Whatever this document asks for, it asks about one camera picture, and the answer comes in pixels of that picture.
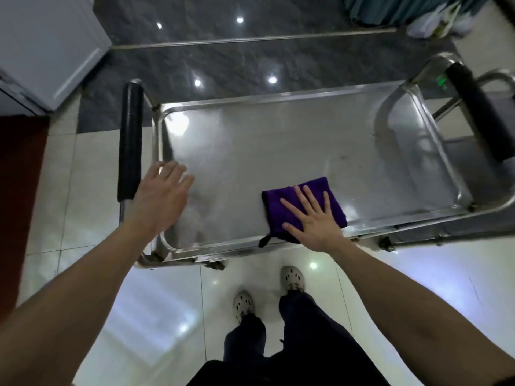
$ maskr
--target red mat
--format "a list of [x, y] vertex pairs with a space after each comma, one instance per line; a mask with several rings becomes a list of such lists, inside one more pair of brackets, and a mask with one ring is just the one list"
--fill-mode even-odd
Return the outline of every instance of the red mat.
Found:
[[15, 307], [48, 117], [0, 117], [0, 321]]

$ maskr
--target teal curtain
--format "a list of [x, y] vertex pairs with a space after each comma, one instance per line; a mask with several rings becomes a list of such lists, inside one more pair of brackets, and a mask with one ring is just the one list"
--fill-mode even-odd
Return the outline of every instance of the teal curtain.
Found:
[[461, 1], [460, 14], [475, 15], [488, 0], [342, 0], [351, 19], [367, 25], [403, 25], [443, 3]]

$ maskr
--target black handle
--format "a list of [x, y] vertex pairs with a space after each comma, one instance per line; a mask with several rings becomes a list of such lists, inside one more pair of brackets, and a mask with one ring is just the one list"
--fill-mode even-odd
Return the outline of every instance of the black handle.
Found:
[[118, 201], [133, 199], [141, 181], [143, 88], [130, 82], [124, 87], [118, 167]]
[[502, 162], [515, 156], [513, 137], [475, 81], [472, 72], [466, 66], [454, 63], [446, 70], [446, 74], [467, 106], [476, 131], [482, 136], [493, 157]]

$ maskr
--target cleaning cloth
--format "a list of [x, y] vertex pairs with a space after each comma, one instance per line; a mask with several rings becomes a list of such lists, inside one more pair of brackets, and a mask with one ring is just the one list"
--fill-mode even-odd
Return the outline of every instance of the cleaning cloth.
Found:
[[[306, 183], [299, 184], [300, 189], [302, 190], [302, 187], [305, 185], [311, 189], [313, 196], [318, 201], [318, 204], [322, 210], [324, 210], [325, 205], [323, 192], [327, 191], [329, 194], [329, 201], [331, 202], [331, 212], [333, 213], [334, 220], [339, 227], [346, 227], [347, 219], [345, 218], [345, 214], [341, 210], [340, 205], [336, 201], [336, 198], [331, 192], [331, 189], [329, 189], [327, 177], [321, 177], [319, 179], [314, 179]], [[293, 204], [293, 206], [297, 207], [300, 211], [306, 214], [306, 210], [302, 206], [302, 203], [300, 203], [294, 188], [286, 187], [263, 191], [261, 192], [261, 198], [263, 199], [263, 203], [265, 205], [266, 219], [268, 221], [268, 225], [270, 226], [270, 233], [261, 239], [259, 247], [267, 245], [268, 241], [270, 241], [272, 237], [277, 237], [280, 240], [298, 244], [299, 241], [282, 227], [283, 223], [287, 222], [292, 224], [297, 229], [302, 230], [302, 223], [300, 220], [281, 203], [281, 198], [284, 198]]]

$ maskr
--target finger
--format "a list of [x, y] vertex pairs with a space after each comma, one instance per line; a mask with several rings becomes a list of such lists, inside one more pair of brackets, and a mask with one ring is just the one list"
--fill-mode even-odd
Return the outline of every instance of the finger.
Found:
[[154, 162], [150, 168], [148, 168], [147, 173], [145, 174], [145, 177], [143, 180], [150, 180], [159, 175], [159, 168], [161, 168], [164, 165], [164, 162], [157, 161]]
[[181, 180], [182, 174], [184, 172], [186, 172], [186, 167], [184, 165], [177, 165], [170, 174], [170, 176], [168, 176], [166, 182], [171, 185], [177, 185], [179, 180]]
[[163, 169], [161, 169], [161, 173], [159, 174], [159, 177], [166, 180], [168, 176], [170, 176], [170, 173], [173, 172], [174, 168], [177, 166], [177, 162], [170, 161], [164, 164]]
[[331, 200], [329, 199], [329, 194], [327, 191], [323, 192], [323, 201], [324, 201], [324, 212], [326, 214], [329, 214], [330, 216], [333, 216], [333, 213], [331, 212]]
[[295, 194], [297, 194], [297, 197], [299, 198], [300, 200], [300, 203], [302, 203], [302, 206], [304, 206], [304, 209], [306, 210], [306, 213], [309, 215], [309, 214], [313, 214], [315, 211], [313, 210], [313, 207], [311, 207], [311, 204], [310, 204], [310, 201], [308, 201], [306, 199], [306, 196], [304, 196], [304, 194], [302, 193], [302, 191], [300, 190], [300, 187], [298, 185], [296, 185], [295, 187], [293, 187], [294, 190], [295, 190]]
[[293, 204], [291, 204], [286, 199], [281, 198], [281, 203], [284, 207], [290, 210], [297, 218], [299, 218], [301, 222], [304, 220], [304, 218], [306, 218], [306, 215], [302, 211], [300, 211], [297, 207], [293, 206]]
[[311, 207], [313, 207], [313, 210], [315, 210], [315, 212], [319, 213], [319, 214], [323, 213], [322, 209], [320, 208], [320, 204], [318, 204], [318, 201], [315, 199], [315, 196], [311, 192], [311, 189], [307, 185], [305, 185], [302, 188], [304, 189], [304, 193], [306, 194], [308, 200], [310, 201]]
[[283, 223], [283, 229], [286, 230], [288, 233], [290, 233], [292, 236], [294, 236], [296, 239], [298, 239], [299, 242], [302, 243], [302, 237], [304, 235], [304, 233], [302, 231], [300, 231], [299, 229], [294, 227], [292, 224], [286, 223], [286, 222]]
[[192, 186], [193, 182], [195, 181], [194, 175], [185, 175], [182, 181], [179, 183], [179, 188], [182, 191], [188, 191], [190, 187]]

